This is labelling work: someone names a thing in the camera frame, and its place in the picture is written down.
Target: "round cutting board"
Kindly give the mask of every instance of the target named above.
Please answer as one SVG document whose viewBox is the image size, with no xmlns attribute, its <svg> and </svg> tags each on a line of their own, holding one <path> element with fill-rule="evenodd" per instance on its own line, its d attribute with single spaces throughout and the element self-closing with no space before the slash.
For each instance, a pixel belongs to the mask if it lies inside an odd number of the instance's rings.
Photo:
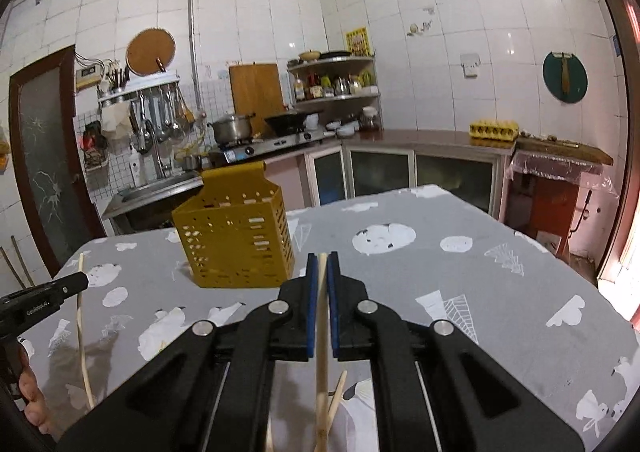
<svg viewBox="0 0 640 452">
<path fill-rule="evenodd" d="M 552 52 L 545 58 L 542 75 L 551 94 L 562 102 L 575 104 L 580 102 L 587 93 L 587 72 L 580 59 L 573 54 L 562 54 L 566 61 L 566 81 L 562 85 L 562 57 L 556 57 Z"/>
<path fill-rule="evenodd" d="M 175 41 L 172 35 L 161 28 L 149 28 L 129 42 L 127 65 L 136 75 L 151 75 L 171 64 L 174 55 Z"/>
</svg>

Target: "green round cutting board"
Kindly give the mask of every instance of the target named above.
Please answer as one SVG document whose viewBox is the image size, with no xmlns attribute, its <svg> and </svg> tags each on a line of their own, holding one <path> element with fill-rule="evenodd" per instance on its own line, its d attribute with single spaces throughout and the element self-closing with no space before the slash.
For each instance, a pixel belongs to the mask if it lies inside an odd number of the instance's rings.
<svg viewBox="0 0 640 452">
<path fill-rule="evenodd" d="M 575 104 L 580 102 L 587 93 L 587 72 L 584 66 L 573 54 L 570 58 L 566 59 L 566 65 L 569 75 L 569 89 L 565 93 L 562 90 L 562 58 L 556 57 L 553 53 L 549 53 L 545 58 L 545 63 L 542 66 L 542 76 L 545 79 L 545 84 L 551 94 L 562 102 L 568 104 Z"/>
</svg>

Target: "electrical box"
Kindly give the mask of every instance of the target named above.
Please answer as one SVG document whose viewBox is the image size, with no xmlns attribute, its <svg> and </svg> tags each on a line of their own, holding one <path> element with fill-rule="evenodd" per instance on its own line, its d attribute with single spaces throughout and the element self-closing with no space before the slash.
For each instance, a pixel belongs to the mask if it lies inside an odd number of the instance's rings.
<svg viewBox="0 0 640 452">
<path fill-rule="evenodd" d="M 102 67 L 99 64 L 82 68 L 76 71 L 76 92 L 100 84 L 102 80 Z"/>
</svg>

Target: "perforated plastic basket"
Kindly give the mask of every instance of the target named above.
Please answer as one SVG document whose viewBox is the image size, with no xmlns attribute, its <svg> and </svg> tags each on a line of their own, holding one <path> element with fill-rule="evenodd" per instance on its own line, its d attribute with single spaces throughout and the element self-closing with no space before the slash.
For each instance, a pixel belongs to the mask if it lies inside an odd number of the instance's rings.
<svg viewBox="0 0 640 452">
<path fill-rule="evenodd" d="M 294 257 L 282 191 L 264 163 L 202 173 L 204 187 L 172 212 L 195 282 L 203 288 L 276 288 Z"/>
</svg>

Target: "wooden bowl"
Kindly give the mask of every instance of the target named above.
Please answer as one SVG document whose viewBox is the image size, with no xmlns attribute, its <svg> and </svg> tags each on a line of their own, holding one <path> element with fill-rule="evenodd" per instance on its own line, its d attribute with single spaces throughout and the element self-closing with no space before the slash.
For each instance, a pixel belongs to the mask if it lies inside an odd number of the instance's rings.
<svg viewBox="0 0 640 452">
<path fill-rule="evenodd" d="M 313 60 L 318 60 L 320 57 L 320 52 L 317 50 L 309 50 L 308 52 L 302 52 L 299 57 L 305 62 L 311 62 Z"/>
</svg>

